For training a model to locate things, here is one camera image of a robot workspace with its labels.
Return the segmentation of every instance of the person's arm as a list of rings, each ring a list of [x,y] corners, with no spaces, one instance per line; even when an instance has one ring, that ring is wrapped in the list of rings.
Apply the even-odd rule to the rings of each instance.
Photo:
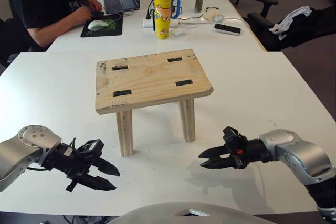
[[[70,30],[74,24],[85,22],[91,19],[91,13],[86,7],[77,9],[72,14],[43,28],[27,29],[33,40],[41,47],[47,47],[54,40]]]
[[[77,0],[78,2],[90,7],[93,11],[101,11],[102,5],[99,1],[97,0]]]

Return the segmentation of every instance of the white table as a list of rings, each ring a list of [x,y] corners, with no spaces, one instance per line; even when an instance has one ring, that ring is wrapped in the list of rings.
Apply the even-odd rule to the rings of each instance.
[[[335,122],[282,53],[196,53],[214,87],[195,101],[196,141],[183,140],[178,104],[133,111],[134,149],[121,157],[116,117],[95,112],[96,62],[112,54],[21,54],[0,77],[0,140],[21,127],[41,124],[77,146],[100,138],[102,157],[121,177],[102,175],[117,189],[94,191],[59,171],[21,175],[0,194],[0,211],[35,214],[122,215],[145,205],[196,201],[252,214],[314,211],[315,203],[281,162],[245,170],[208,170],[198,155],[220,146],[222,129],[249,139],[276,128],[296,131],[336,162]]]
[[[143,28],[142,21],[146,15],[151,0],[140,0],[140,10],[131,16],[124,16],[121,36],[81,38],[83,25],[73,28],[60,36],[50,46],[48,52],[109,52],[118,58],[135,55],[154,54],[172,50],[193,48],[196,53],[221,51],[260,52],[264,51],[259,41],[246,25],[239,20],[225,20],[223,24],[241,28],[241,36],[228,36],[214,32],[214,24],[201,24],[190,28],[185,35],[170,35],[166,40],[159,40],[150,28]],[[181,0],[183,13],[181,17],[199,16],[194,13],[195,0]],[[239,18],[237,10],[229,0],[205,0],[205,10],[208,6],[219,7],[225,18]]]

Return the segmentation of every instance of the person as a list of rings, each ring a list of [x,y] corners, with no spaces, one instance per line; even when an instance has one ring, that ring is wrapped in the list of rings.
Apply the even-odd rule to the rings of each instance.
[[[84,6],[71,12],[70,2]],[[60,35],[75,24],[92,18],[91,11],[101,11],[97,0],[9,0],[13,18],[32,51],[45,51]]]

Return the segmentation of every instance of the computer mouse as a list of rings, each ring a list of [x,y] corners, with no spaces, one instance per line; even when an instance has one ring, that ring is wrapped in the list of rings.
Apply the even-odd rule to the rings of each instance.
[[[224,17],[222,15],[214,17],[214,22],[222,22],[223,20],[224,20]]]
[[[90,31],[99,31],[109,26],[109,23],[101,20],[93,20],[89,25],[88,29]]]

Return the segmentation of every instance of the wooden stool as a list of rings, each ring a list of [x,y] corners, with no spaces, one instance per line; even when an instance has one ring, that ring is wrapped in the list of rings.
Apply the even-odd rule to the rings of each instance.
[[[132,110],[178,101],[186,142],[195,140],[194,98],[213,87],[192,49],[97,62],[96,111],[117,114],[121,156],[133,151]]]

